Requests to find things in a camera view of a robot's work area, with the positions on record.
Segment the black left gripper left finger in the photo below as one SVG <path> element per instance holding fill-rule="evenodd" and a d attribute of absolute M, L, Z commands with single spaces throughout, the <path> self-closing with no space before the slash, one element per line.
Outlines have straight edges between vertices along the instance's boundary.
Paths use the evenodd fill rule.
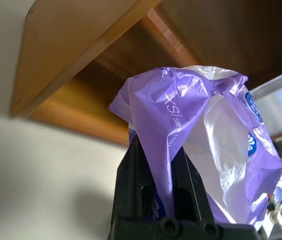
<path fill-rule="evenodd" d="M 117 169 L 112 218 L 148 218 L 155 183 L 138 136 Z"/>

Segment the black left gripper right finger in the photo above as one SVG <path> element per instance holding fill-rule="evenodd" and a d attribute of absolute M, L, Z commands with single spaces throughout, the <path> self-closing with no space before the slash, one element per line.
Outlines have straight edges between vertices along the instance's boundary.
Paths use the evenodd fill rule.
<path fill-rule="evenodd" d="M 176 219 L 214 223 L 202 178 L 183 148 L 180 148 L 171 166 Z"/>

